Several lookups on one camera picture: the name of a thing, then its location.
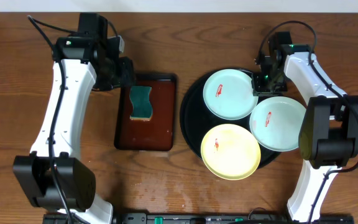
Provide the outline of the green yellow sponge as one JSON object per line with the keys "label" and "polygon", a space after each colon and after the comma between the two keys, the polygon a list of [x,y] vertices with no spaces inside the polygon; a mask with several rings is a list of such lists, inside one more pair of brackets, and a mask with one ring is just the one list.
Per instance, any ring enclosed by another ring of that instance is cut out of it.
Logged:
{"label": "green yellow sponge", "polygon": [[129,98],[132,104],[131,120],[150,121],[153,108],[150,102],[151,86],[132,86]]}

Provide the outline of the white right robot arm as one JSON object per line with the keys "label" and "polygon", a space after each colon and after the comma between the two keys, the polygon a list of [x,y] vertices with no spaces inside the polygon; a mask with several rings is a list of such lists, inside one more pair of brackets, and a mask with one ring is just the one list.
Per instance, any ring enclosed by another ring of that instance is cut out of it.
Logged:
{"label": "white right robot arm", "polygon": [[307,104],[298,135],[303,167],[287,210],[295,223],[320,221],[320,207],[333,178],[351,168],[358,156],[358,95],[348,95],[319,65],[314,47],[294,44],[289,32],[269,32],[263,39],[269,54],[255,60],[261,71],[252,76],[255,96],[276,96],[292,81]]}

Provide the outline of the light green plate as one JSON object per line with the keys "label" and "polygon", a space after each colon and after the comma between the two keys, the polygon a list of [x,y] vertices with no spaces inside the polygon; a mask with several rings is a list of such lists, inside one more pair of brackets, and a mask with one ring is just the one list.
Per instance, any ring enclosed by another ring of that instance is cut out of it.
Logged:
{"label": "light green plate", "polygon": [[306,108],[298,101],[275,96],[261,101],[250,115],[250,131],[263,147],[287,152],[299,147]]}
{"label": "light green plate", "polygon": [[259,100],[253,95],[251,81],[246,72],[235,69],[219,70],[204,84],[204,103],[210,112],[219,118],[245,118],[251,114]]}

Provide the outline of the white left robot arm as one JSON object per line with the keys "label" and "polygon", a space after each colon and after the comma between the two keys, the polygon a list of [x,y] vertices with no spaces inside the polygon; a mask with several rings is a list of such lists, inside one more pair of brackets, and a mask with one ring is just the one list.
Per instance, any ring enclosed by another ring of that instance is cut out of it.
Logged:
{"label": "white left robot arm", "polygon": [[33,207],[57,212],[61,223],[111,223],[113,207],[96,193],[96,177],[81,162],[81,131],[92,91],[135,83],[124,40],[108,36],[112,23],[90,12],[77,30],[50,43],[53,85],[40,132],[13,173]]}

